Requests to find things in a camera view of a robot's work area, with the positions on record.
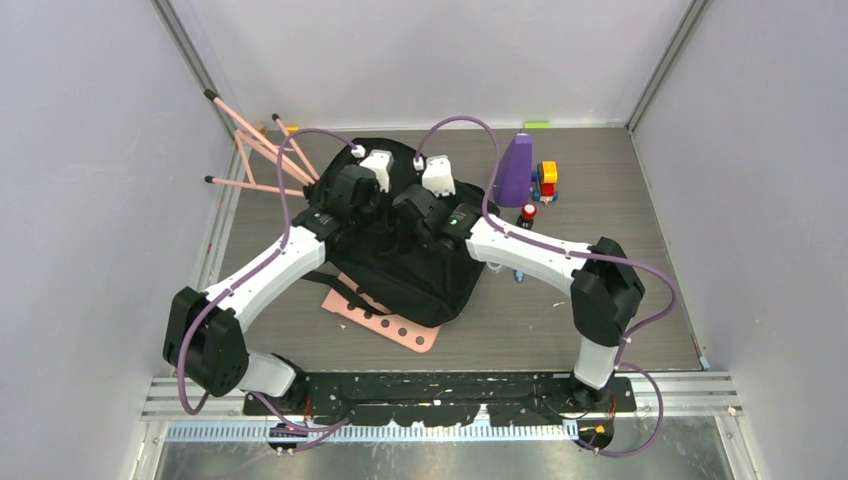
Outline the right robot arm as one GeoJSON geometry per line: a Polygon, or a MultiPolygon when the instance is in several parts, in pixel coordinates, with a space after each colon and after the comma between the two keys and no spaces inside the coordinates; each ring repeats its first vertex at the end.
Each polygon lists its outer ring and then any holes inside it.
{"type": "Polygon", "coordinates": [[[591,411],[610,398],[625,329],[645,293],[617,242],[605,237],[594,244],[558,240],[506,223],[485,203],[457,203],[418,184],[400,193],[391,208],[400,233],[432,251],[506,266],[567,294],[580,335],[572,400],[591,411]]]}

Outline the red cap glue bottle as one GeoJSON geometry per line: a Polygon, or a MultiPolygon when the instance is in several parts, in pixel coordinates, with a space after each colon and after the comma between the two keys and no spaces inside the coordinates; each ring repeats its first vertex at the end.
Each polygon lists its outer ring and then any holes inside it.
{"type": "Polygon", "coordinates": [[[538,209],[532,203],[525,204],[521,212],[516,219],[516,225],[520,228],[531,230],[534,224],[535,217],[537,215],[538,209]]]}

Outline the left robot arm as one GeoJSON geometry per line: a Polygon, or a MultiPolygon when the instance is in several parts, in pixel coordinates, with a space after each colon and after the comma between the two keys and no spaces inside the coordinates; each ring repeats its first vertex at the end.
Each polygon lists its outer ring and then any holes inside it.
{"type": "Polygon", "coordinates": [[[175,295],[163,356],[176,369],[181,398],[192,380],[214,397],[235,389],[266,394],[284,414],[305,405],[307,389],[296,380],[296,367],[249,351],[244,334],[272,300],[352,245],[372,223],[389,187],[385,166],[367,160],[343,167],[317,204],[264,252],[203,292],[185,287],[175,295]]]}

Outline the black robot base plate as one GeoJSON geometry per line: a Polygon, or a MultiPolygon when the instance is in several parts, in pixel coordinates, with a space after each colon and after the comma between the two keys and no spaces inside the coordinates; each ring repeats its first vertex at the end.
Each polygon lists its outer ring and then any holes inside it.
{"type": "Polygon", "coordinates": [[[632,413],[631,382],[613,377],[599,394],[555,372],[314,372],[281,398],[248,394],[248,416],[304,414],[320,426],[543,426],[588,415],[632,413]]]}

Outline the black student backpack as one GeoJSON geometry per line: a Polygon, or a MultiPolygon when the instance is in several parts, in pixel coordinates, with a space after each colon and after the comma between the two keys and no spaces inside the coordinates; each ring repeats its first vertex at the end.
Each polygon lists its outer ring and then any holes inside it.
{"type": "MultiPolygon", "coordinates": [[[[413,168],[412,147],[379,137],[359,137],[353,143],[364,146],[367,152],[379,149],[393,154],[391,189],[387,194],[391,203],[408,187],[421,185],[413,168]]],[[[343,167],[354,164],[359,164],[359,159],[351,154],[350,147],[343,147],[317,182],[305,188],[306,210],[317,204],[319,195],[329,190],[333,177],[343,167]]],[[[479,186],[462,181],[455,181],[455,186],[456,194],[448,197],[455,202],[485,203],[479,186]]],[[[498,214],[493,203],[485,204],[488,212],[498,214]]],[[[331,255],[328,262],[391,313],[429,328],[449,322],[462,312],[484,268],[483,263],[464,254],[446,258],[423,249],[401,250],[397,255],[358,255],[357,243],[358,237],[351,246],[331,255]]]]}

